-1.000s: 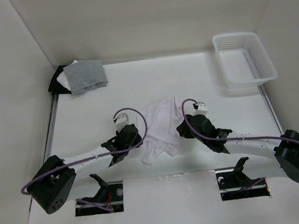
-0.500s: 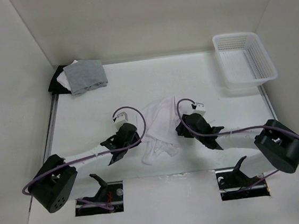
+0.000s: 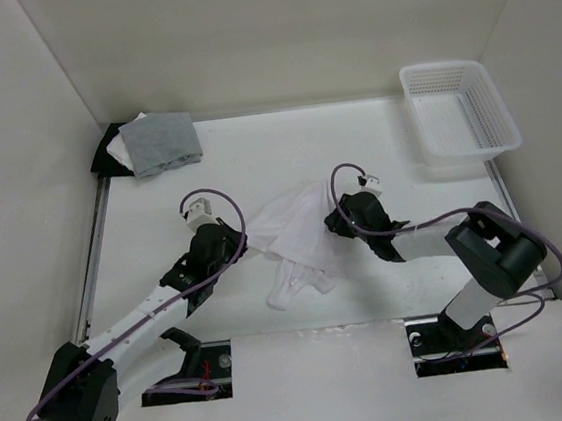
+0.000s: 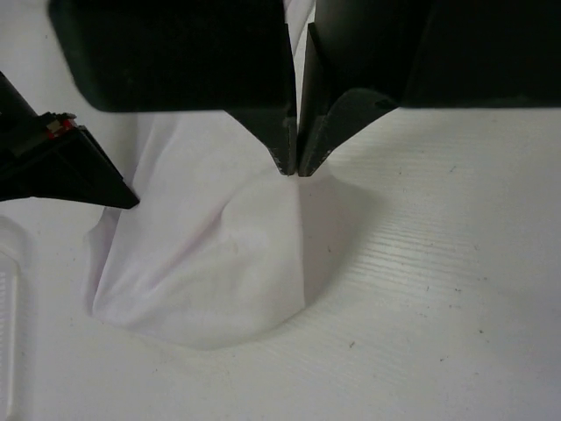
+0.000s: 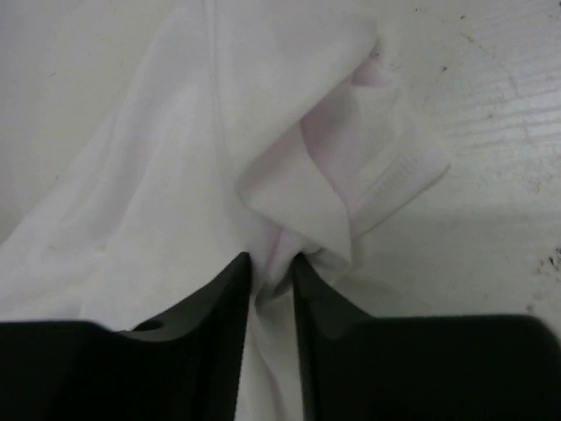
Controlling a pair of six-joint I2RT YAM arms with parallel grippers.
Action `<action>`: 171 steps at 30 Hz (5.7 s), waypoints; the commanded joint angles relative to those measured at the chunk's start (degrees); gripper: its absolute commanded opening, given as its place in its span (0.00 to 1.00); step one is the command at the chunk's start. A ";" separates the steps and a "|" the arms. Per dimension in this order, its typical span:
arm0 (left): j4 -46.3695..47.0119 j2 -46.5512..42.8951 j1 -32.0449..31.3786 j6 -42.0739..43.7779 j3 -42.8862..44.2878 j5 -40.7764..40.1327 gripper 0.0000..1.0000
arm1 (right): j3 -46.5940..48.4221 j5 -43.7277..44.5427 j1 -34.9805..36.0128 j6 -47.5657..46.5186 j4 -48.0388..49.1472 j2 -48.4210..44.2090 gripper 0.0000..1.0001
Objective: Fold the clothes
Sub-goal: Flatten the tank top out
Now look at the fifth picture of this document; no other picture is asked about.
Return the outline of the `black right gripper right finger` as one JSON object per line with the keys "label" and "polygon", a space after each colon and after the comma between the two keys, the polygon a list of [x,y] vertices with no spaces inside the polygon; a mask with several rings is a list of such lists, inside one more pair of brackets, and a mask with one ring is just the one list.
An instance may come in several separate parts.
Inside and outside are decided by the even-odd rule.
{"label": "black right gripper right finger", "polygon": [[557,420],[560,344],[529,315],[377,318],[292,262],[308,420]]}

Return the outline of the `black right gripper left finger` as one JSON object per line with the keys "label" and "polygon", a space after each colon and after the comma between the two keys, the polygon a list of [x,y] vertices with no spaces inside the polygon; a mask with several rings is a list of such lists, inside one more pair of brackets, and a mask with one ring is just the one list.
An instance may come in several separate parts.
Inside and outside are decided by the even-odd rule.
{"label": "black right gripper left finger", "polygon": [[232,420],[251,290],[239,254],[130,331],[81,321],[1,326],[4,420]]}

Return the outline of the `white tank top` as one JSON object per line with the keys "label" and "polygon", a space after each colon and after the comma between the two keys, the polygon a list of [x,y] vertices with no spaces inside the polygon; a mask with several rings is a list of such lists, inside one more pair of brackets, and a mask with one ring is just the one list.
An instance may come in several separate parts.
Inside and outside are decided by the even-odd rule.
{"label": "white tank top", "polygon": [[124,100],[1,248],[4,320],[130,328],[254,265],[239,420],[304,415],[288,267],[357,239],[448,168],[378,62],[371,1],[183,1]]}

